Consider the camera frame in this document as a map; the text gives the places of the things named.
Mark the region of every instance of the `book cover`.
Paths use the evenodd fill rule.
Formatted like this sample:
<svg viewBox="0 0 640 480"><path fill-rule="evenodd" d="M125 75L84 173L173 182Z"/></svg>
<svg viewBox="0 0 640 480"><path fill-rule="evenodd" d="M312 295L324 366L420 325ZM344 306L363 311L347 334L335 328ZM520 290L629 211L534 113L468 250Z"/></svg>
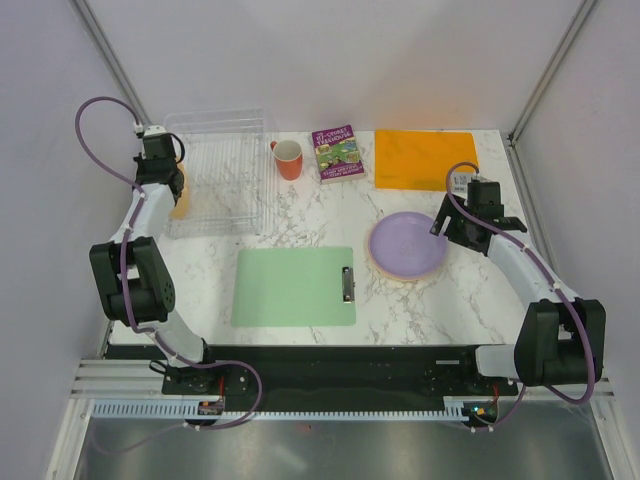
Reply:
<svg viewBox="0 0 640 480"><path fill-rule="evenodd" d="M351 125L311 134L320 183L364 178L364 167Z"/></svg>

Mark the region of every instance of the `lavender plate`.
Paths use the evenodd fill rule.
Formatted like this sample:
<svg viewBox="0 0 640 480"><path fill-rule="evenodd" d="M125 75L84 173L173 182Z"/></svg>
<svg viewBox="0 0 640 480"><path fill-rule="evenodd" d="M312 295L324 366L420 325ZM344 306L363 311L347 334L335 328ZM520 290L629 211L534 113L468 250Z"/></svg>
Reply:
<svg viewBox="0 0 640 480"><path fill-rule="evenodd" d="M429 233L433 219L418 212L398 212L380 220L369 235L369 255L383 273L417 280L438 268L447 239Z"/></svg>

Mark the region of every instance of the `white marble surface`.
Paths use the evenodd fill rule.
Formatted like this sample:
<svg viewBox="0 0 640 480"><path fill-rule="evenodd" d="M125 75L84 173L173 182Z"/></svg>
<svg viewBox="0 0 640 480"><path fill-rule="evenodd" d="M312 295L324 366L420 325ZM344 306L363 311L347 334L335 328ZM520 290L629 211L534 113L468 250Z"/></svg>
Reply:
<svg viewBox="0 0 640 480"><path fill-rule="evenodd" d="M524 220L498 131L473 131L481 174L500 182L507 215ZM320 185L309 133L281 133L304 152L300 178L279 178L275 224L264 235L173 240L160 250L176 286L176 307L210 344L442 345L515 342L524 308L500 270L478 253L449 244L429 277L400 282L383 276L365 252L373 225L394 212L435 216L443 193L377 190L373 132L357 132L367 178ZM236 258L242 248L351 246L357 321L350 327L234 328L231 308ZM111 343L150 343L116 323Z"/></svg>

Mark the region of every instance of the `orange folder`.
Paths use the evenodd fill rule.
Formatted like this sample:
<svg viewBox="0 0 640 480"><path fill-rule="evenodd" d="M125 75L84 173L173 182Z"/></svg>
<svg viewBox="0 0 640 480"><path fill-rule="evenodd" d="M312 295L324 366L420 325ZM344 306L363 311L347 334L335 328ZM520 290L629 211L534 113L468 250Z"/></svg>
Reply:
<svg viewBox="0 0 640 480"><path fill-rule="evenodd" d="M470 133L376 130L375 135L377 188L445 191L452 166L465 161L478 164Z"/></svg>

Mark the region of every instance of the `clipboard clip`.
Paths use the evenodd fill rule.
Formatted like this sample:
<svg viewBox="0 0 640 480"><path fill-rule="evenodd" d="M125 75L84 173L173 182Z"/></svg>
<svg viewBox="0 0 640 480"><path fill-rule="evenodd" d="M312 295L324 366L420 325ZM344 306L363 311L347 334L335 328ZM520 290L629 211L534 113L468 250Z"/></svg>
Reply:
<svg viewBox="0 0 640 480"><path fill-rule="evenodd" d="M342 267L342 301L352 303L355 301L356 282L353 279L353 268Z"/></svg>

